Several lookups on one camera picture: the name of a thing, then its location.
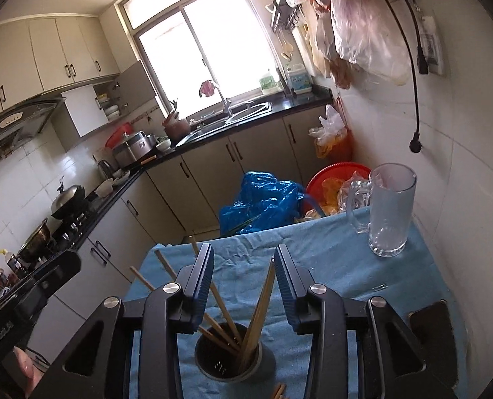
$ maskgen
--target blue tablecloth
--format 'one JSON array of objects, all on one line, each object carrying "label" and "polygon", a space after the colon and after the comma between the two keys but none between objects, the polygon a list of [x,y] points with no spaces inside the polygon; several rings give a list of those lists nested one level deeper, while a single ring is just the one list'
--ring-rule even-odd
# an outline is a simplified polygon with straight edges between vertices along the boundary
[{"label": "blue tablecloth", "polygon": [[[366,214],[359,211],[358,216]],[[459,381],[456,394],[467,397],[466,331],[457,304],[446,287],[423,239],[411,226],[406,249],[394,258],[380,258],[368,248],[367,236],[357,235],[346,215],[331,216],[316,221],[285,226],[211,242],[215,250],[213,280],[236,322],[248,325],[266,277],[270,257],[278,244],[286,244],[296,264],[310,269],[316,282],[327,285],[343,297],[368,300],[373,295],[385,297],[407,321],[410,312],[438,300],[446,300],[456,337]],[[163,255],[178,270],[193,263],[191,245],[162,247]],[[150,250],[141,273],[156,287],[169,281],[154,249]],[[147,288],[135,281],[126,300],[145,297]],[[224,321],[210,293],[207,312]],[[275,283],[262,341],[276,357],[276,377],[259,385],[226,385],[204,377],[194,363],[193,351],[200,334],[178,335],[184,397],[196,398],[259,398],[270,397],[277,382],[287,383],[286,396],[303,397],[308,371],[311,336],[297,336],[287,323]],[[133,356],[137,360],[138,347]],[[355,345],[349,334],[349,348]],[[357,363],[354,352],[349,354],[349,397],[357,397]],[[133,365],[131,397],[136,398],[137,363]]]}]

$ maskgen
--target small bowl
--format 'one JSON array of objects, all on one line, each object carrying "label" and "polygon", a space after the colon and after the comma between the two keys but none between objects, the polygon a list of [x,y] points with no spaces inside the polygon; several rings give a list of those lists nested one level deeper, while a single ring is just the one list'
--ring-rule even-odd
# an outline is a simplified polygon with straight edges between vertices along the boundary
[{"label": "small bowl", "polygon": [[106,118],[108,119],[108,121],[113,121],[119,118],[120,116],[121,116],[121,111],[115,111],[112,112],[110,115],[107,115]]},{"label": "small bowl", "polygon": [[106,181],[102,182],[99,187],[95,189],[95,193],[98,195],[99,198],[106,198],[107,196],[111,195],[113,192],[113,179],[107,179]]},{"label": "small bowl", "polygon": [[156,148],[162,153],[166,152],[168,149],[171,148],[171,140],[169,138],[163,140],[162,142],[158,143],[158,145],[156,145]]}]

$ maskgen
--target black power cable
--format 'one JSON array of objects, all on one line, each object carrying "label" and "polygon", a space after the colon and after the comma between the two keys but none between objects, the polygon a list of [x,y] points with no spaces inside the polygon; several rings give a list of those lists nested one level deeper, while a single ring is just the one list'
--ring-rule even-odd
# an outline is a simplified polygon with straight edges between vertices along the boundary
[{"label": "black power cable", "polygon": [[421,75],[429,74],[429,68],[427,66],[426,57],[424,56],[424,49],[422,48],[422,42],[420,41],[420,28],[418,27],[418,22],[416,21],[415,12],[413,11],[413,7],[408,0],[404,0],[406,2],[407,7],[411,12],[411,18],[413,19],[413,25],[415,25],[415,33],[416,33],[416,42],[417,42],[417,57],[416,64],[418,66],[418,72]]},{"label": "black power cable", "polygon": [[415,116],[416,116],[416,131],[413,134],[413,139],[410,142],[410,150],[413,153],[420,153],[420,151],[422,150],[422,144],[419,141],[419,138],[420,138],[420,113],[418,111],[418,88],[416,85],[415,63],[413,62],[413,59],[412,59],[410,43],[407,40],[406,34],[404,32],[404,29],[402,28],[402,25],[400,24],[398,16],[396,16],[395,10],[392,8],[391,3],[389,3],[389,0],[385,0],[385,2],[387,3],[387,6],[389,6],[389,9],[391,10],[392,16],[395,17],[396,24],[397,24],[398,28],[400,29],[400,33],[402,33],[402,37],[404,38],[404,42],[407,46],[407,52],[410,53],[411,73],[412,73],[412,78],[413,78],[413,88],[415,90]]}]

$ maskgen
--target trash bag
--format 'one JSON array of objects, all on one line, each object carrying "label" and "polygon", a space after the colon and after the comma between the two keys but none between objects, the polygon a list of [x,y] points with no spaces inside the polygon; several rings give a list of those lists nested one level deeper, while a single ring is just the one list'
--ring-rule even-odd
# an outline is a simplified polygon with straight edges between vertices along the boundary
[{"label": "trash bag", "polygon": [[219,212],[221,236],[291,225],[300,217],[304,188],[293,181],[278,181],[272,174],[247,172],[231,206]]}]

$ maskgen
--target pot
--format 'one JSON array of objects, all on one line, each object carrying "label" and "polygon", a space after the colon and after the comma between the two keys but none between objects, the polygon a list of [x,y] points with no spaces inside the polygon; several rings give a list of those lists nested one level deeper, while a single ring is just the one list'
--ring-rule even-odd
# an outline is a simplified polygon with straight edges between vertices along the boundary
[{"label": "pot", "polygon": [[132,135],[123,134],[123,140],[113,149],[113,157],[123,169],[137,163],[156,146],[154,135],[137,132]]},{"label": "pot", "polygon": [[36,254],[43,252],[50,239],[51,232],[47,227],[47,218],[45,218],[41,225],[30,234],[30,237],[27,238],[21,249],[19,249],[17,259],[23,260],[27,264],[37,261],[39,255],[36,256]]},{"label": "pot", "polygon": [[57,190],[60,194],[51,205],[51,216],[55,219],[64,220],[82,207],[86,198],[86,191],[80,185],[72,185],[64,190],[64,177],[60,179],[60,187]]}]

